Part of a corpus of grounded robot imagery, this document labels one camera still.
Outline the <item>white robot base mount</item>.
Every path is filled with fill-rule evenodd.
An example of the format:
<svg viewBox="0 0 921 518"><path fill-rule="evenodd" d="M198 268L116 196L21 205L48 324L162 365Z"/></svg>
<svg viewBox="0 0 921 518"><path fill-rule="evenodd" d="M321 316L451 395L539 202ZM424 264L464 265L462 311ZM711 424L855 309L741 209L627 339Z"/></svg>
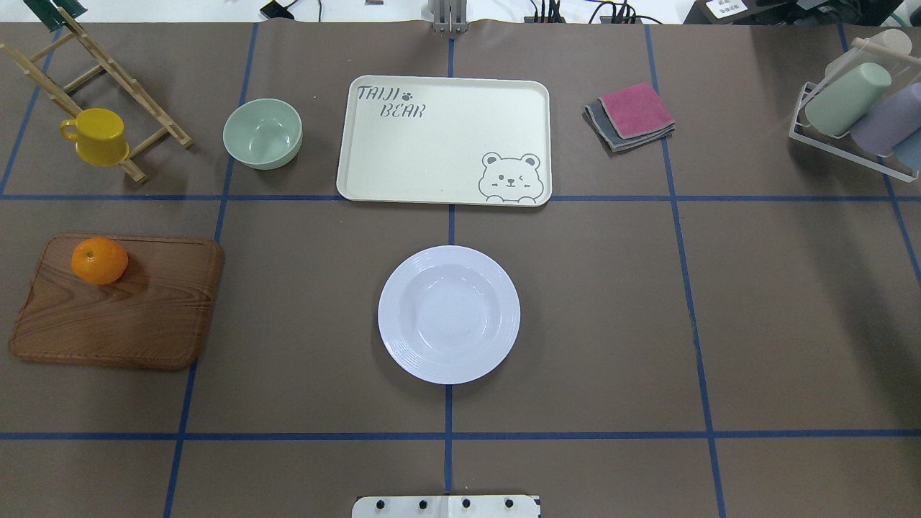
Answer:
<svg viewBox="0 0 921 518"><path fill-rule="evenodd" d="M540 498L524 494L378 496L356 499L352 517L540 517Z"/></svg>

